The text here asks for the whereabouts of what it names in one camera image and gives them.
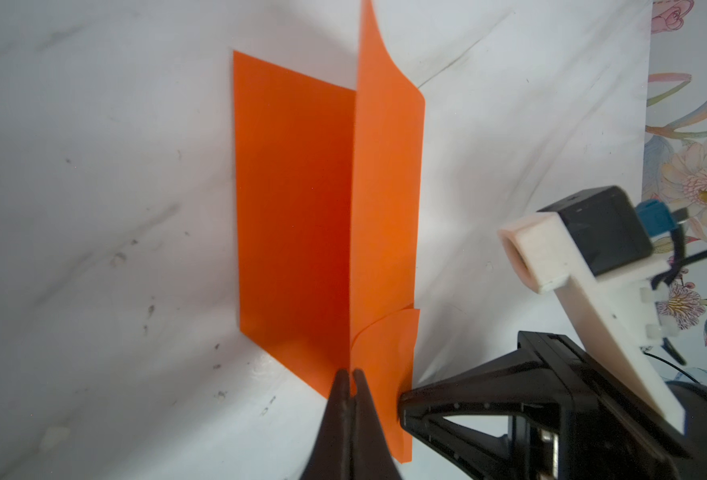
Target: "blue connector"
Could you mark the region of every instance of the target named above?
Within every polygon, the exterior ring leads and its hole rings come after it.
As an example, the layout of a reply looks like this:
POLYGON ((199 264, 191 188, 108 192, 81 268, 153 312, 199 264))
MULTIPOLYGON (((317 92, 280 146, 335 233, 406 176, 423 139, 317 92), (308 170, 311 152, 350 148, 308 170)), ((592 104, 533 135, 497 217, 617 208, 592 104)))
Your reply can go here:
POLYGON ((650 199, 636 206, 636 215, 644 225, 650 238, 676 228, 676 220, 668 207, 661 201, 650 199))

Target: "pink flower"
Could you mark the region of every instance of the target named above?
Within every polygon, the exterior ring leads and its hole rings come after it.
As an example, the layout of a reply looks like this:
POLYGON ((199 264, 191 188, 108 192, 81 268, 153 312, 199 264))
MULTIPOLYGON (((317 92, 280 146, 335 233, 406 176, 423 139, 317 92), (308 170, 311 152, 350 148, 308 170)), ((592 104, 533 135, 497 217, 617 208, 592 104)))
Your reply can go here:
POLYGON ((652 33, 672 32, 685 24, 692 0, 658 0, 652 3, 652 33))
POLYGON ((673 316, 679 328, 686 330, 696 325, 700 321, 698 317, 705 313, 700 298, 700 293, 678 283, 672 283, 668 291, 668 301, 657 302, 657 312, 661 315, 673 316))
POLYGON ((687 208, 707 226, 707 140, 694 142, 660 167, 660 193, 672 210, 687 208))

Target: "floral wallpaper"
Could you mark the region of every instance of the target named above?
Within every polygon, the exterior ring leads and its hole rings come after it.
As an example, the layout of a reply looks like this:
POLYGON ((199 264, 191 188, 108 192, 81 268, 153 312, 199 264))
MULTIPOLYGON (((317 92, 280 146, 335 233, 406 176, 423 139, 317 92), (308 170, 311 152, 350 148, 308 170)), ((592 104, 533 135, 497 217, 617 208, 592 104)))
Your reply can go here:
MULTIPOLYGON (((642 195, 688 209, 687 254, 693 254, 707 249, 707 1, 653 2, 651 31, 642 195)), ((670 238, 654 245, 656 255, 672 262, 670 238)), ((684 370, 707 385, 707 260, 681 271, 657 311, 676 319, 679 335, 671 341, 687 360, 684 370)), ((652 350, 667 358, 659 347, 652 350)), ((666 379, 690 381, 651 362, 666 379)))

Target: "white backdrop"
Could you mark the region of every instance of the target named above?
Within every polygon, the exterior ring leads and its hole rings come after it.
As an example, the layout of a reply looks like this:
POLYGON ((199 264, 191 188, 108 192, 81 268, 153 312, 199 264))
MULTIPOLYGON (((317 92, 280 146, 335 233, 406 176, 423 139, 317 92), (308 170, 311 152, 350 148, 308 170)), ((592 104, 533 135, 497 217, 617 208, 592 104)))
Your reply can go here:
MULTIPOLYGON (((495 229, 584 187, 638 198, 649 1, 376 9, 426 99, 416 383, 518 330, 575 338, 495 229)), ((324 399, 236 323, 231 52, 353 88, 358 11, 0 0, 0 478, 300 475, 324 399), (70 436, 39 452, 50 426, 70 436)), ((417 444, 402 473, 465 477, 417 444)))

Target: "folded orange paper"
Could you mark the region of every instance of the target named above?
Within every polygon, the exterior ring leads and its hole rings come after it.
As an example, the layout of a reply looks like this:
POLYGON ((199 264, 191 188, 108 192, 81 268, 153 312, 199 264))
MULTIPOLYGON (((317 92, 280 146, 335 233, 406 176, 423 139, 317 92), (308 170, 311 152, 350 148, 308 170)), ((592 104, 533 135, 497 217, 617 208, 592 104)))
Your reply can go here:
POLYGON ((240 326, 321 395, 361 368, 391 454, 412 458, 423 96, 362 2, 357 90, 234 52, 240 326))

